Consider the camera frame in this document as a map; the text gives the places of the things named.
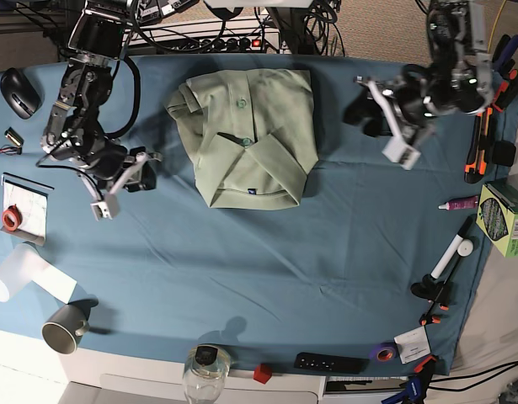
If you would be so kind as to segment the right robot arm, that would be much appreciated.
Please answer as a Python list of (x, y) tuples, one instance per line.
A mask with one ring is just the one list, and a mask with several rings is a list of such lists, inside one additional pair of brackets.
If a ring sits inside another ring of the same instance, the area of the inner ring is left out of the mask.
[[(120, 213), (117, 194), (153, 190), (157, 186), (152, 162), (160, 153), (146, 147), (127, 149), (120, 139), (138, 117), (141, 76), (126, 48), (137, 20), (137, 1), (87, 1), (68, 41), (75, 51), (40, 138), (45, 155), (38, 168), (75, 173), (93, 201), (96, 220), (114, 219)], [(111, 61), (125, 63), (132, 75), (132, 109), (127, 123), (107, 132), (99, 123), (100, 107), (109, 100), (118, 69)]]

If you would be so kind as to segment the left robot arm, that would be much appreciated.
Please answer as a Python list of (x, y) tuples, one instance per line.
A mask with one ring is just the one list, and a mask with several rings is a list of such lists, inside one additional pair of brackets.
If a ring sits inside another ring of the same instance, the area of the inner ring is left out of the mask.
[(389, 80), (355, 77), (361, 91), (343, 116), (367, 136), (388, 136), (382, 153), (405, 170), (418, 161), (437, 118), (482, 113), (494, 96), (481, 5), (430, 2), (425, 33), (430, 65), (406, 64)]

